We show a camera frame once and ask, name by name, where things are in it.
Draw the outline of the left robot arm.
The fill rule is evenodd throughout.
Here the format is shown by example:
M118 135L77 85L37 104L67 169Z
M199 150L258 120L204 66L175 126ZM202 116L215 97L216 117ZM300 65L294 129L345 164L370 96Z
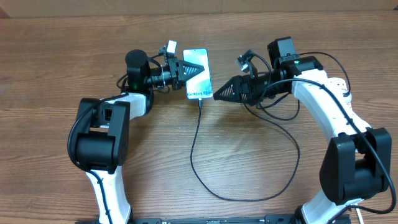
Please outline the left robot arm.
M161 65L143 50L125 56L126 74L118 81L118 96L80 101L76 121L67 141L70 160L89 177L99 207L97 223L133 223L127 201L122 166L129 150L132 119L149 113L154 92L159 88L179 90L187 81L199 81L210 74L208 52L186 49L180 60L165 49Z

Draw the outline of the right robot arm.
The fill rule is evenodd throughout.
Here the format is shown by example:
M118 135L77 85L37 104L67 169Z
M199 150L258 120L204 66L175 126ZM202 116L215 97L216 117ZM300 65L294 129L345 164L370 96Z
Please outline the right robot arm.
M372 128L351 107L347 79L330 78L313 53L298 54L290 37L271 42L272 70L260 75L248 50L237 58L242 74L214 99L260 108L265 98L294 95L310 112L328 142L319 172L321 189L292 215L268 215L267 223L349 223L347 210L378 193L394 191L390 177L391 135Z

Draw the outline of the Samsung Galaxy smartphone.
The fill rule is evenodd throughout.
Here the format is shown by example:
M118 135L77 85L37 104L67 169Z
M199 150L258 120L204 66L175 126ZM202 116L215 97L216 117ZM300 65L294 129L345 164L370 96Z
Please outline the Samsung Galaxy smartphone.
M185 49L183 59L186 62L202 65L204 68L204 71L186 82L187 98L189 100L211 98L213 89L207 49Z

